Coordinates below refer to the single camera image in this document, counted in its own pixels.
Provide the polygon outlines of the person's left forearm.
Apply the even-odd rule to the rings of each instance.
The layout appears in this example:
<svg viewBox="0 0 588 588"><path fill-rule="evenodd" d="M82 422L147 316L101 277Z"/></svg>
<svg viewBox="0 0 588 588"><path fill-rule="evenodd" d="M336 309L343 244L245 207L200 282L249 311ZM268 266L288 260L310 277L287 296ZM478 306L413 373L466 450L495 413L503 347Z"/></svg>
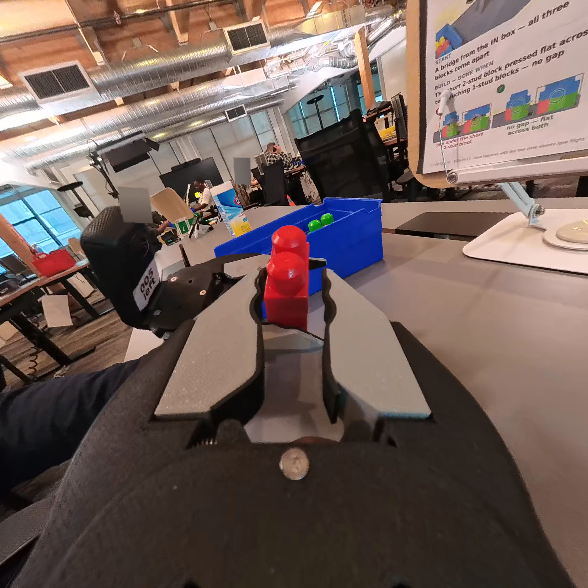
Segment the person's left forearm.
<svg viewBox="0 0 588 588"><path fill-rule="evenodd" d="M1 393L1 496L69 460L141 360Z"/></svg>

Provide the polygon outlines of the white document stand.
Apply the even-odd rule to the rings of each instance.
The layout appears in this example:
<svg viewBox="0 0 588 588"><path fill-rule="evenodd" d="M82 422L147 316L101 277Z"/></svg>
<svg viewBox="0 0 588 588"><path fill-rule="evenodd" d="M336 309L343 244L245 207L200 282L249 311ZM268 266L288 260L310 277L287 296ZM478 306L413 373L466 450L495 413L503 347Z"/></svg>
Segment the white document stand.
<svg viewBox="0 0 588 588"><path fill-rule="evenodd" d="M406 8L409 168L427 187L495 185L513 202L511 214L463 248L472 259L587 275L587 209L546 209L528 195L524 180L587 176L587 151L564 153L461 170L420 173L420 1Z"/></svg>

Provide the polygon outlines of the black office chair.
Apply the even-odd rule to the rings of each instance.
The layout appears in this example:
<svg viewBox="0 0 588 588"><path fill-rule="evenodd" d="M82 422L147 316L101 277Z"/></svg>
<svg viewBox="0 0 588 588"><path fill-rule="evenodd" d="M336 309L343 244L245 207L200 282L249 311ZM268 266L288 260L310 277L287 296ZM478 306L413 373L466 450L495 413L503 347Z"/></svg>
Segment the black office chair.
<svg viewBox="0 0 588 588"><path fill-rule="evenodd" d="M320 199L375 198L390 202L390 158L373 122L360 109L311 135L296 148Z"/></svg>

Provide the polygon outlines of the blue white wipes canister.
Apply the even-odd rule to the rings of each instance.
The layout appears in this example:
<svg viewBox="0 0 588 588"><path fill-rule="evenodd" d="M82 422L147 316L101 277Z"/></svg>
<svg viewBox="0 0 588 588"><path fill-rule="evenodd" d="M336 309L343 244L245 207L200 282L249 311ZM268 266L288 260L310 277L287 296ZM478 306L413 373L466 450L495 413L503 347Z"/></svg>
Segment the blue white wipes canister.
<svg viewBox="0 0 588 588"><path fill-rule="evenodd" d="M231 182L210 187L210 194L227 230L232 238L252 231L238 194Z"/></svg>

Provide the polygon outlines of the printed instruction sheet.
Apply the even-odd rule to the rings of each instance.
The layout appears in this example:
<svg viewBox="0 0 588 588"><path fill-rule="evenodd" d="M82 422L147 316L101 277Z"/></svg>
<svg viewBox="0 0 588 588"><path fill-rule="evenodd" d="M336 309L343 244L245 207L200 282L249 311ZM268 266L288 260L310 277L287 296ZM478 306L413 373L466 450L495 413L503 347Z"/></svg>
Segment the printed instruction sheet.
<svg viewBox="0 0 588 588"><path fill-rule="evenodd" d="M420 173L587 151L587 1L420 1Z"/></svg>

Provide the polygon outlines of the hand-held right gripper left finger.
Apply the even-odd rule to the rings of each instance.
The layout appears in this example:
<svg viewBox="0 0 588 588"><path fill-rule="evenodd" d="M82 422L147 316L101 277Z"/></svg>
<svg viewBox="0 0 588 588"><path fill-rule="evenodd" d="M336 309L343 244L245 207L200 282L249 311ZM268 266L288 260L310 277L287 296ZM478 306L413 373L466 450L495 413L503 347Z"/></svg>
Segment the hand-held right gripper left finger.
<svg viewBox="0 0 588 588"><path fill-rule="evenodd" d="M247 274L195 319L156 419L253 419L265 396L266 272Z"/></svg>

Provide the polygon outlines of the black desk plate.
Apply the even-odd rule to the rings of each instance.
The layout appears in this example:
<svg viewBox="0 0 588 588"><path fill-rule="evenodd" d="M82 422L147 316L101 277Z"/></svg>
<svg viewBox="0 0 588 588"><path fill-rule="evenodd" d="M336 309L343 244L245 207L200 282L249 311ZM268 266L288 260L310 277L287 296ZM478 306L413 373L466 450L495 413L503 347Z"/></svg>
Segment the black desk plate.
<svg viewBox="0 0 588 588"><path fill-rule="evenodd" d="M396 234L470 242L510 216L500 212L425 212L401 224Z"/></svg>

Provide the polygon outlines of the blue plastic bin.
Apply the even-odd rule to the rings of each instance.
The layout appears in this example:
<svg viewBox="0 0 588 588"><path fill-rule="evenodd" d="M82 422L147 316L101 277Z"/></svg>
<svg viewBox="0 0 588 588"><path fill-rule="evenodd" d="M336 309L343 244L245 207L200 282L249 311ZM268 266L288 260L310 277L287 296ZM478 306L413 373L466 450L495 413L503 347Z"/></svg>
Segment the blue plastic bin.
<svg viewBox="0 0 588 588"><path fill-rule="evenodd" d="M381 204L379 198L325 198L321 205L297 208L218 245L215 256L270 254L272 235L283 226L293 225L306 232L310 257L324 259L328 269L346 278L383 259ZM309 221L325 213L334 216L334 223L308 233Z"/></svg>

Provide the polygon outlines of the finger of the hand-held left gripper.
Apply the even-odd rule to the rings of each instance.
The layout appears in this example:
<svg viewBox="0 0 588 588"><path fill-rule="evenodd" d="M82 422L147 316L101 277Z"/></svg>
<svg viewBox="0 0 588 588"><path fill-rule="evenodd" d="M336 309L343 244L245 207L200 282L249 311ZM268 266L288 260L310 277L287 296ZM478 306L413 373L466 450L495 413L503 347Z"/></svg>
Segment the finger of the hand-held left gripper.
<svg viewBox="0 0 588 588"><path fill-rule="evenodd" d="M324 341L319 336L299 329L285 329L263 324L264 364L287 368L319 368Z"/></svg>
<svg viewBox="0 0 588 588"><path fill-rule="evenodd" d="M230 288L241 278L266 268L268 254L231 254L223 256L223 285Z"/></svg>

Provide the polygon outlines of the black studio light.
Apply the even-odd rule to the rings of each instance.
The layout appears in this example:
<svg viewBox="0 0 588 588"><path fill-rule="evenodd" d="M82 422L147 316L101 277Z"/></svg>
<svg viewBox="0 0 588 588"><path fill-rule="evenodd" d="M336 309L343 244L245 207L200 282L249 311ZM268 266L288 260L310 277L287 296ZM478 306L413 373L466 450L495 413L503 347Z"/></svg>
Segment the black studio light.
<svg viewBox="0 0 588 588"><path fill-rule="evenodd" d="M148 160L151 151L159 148L157 141L138 133L94 147L89 153L89 161L92 167L107 176L106 162L114 173L118 173Z"/></svg>

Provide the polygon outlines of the red container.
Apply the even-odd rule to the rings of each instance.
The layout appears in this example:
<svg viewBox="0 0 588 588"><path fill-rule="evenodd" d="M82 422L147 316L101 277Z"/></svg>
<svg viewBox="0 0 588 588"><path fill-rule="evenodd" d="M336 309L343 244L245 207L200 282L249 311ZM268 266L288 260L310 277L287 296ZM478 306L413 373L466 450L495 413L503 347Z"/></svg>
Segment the red container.
<svg viewBox="0 0 588 588"><path fill-rule="evenodd" d="M43 277L51 277L76 265L77 260L66 249L33 255L32 264Z"/></svg>

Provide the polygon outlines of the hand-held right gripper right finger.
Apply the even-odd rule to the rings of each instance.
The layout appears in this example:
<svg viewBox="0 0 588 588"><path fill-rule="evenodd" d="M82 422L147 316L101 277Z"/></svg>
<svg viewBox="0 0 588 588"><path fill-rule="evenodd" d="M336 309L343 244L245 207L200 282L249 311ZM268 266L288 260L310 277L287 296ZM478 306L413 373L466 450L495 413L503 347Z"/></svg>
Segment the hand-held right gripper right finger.
<svg viewBox="0 0 588 588"><path fill-rule="evenodd" d="M322 272L322 437L354 422L371 432L389 419L426 420L432 409L387 315L333 270Z"/></svg>

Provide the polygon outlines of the silver ventilation duct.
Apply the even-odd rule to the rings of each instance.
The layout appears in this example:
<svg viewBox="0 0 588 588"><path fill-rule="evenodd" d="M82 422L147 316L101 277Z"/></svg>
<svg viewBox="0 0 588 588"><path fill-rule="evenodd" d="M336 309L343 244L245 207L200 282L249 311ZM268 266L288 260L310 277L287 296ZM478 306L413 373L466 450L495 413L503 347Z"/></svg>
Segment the silver ventilation duct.
<svg viewBox="0 0 588 588"><path fill-rule="evenodd" d="M406 1L382 4L370 9L362 5L321 14L289 24L266 27L270 48L232 56L222 29L200 45L184 45L167 52L155 52L142 59L86 70L95 85L95 94L38 104L24 87L1 91L1 118L40 111L41 118L59 116L151 91L175 82L202 77L233 66L280 55L288 55L319 43L340 41L360 26L369 30L368 40L377 42L393 28L405 23Z"/></svg>
<svg viewBox="0 0 588 588"><path fill-rule="evenodd" d="M218 78L2 141L1 161L33 171L69 159L79 148L84 151L136 133L148 134L190 116L225 111L289 88L288 74L268 78L262 69Z"/></svg>

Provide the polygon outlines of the large black screen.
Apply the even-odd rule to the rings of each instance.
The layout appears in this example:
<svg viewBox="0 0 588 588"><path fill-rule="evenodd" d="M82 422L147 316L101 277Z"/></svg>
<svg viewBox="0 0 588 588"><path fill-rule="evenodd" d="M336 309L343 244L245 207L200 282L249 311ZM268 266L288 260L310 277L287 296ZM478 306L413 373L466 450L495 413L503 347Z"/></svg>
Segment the large black screen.
<svg viewBox="0 0 588 588"><path fill-rule="evenodd" d="M224 179L212 157L191 160L176 166L168 173L161 174L159 178L164 187L174 189L178 194L184 193L187 187L192 186L194 182L209 180L214 187L224 183Z"/></svg>

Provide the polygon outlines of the red two-stud block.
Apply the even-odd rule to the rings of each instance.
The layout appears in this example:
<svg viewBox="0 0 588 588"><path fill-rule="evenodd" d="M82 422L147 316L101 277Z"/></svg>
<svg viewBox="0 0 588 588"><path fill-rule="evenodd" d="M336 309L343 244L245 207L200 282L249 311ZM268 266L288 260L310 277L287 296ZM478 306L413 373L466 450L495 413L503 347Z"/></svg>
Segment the red two-stud block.
<svg viewBox="0 0 588 588"><path fill-rule="evenodd" d="M264 292L269 323L307 330L309 249L305 232L296 226L283 226L272 235Z"/></svg>

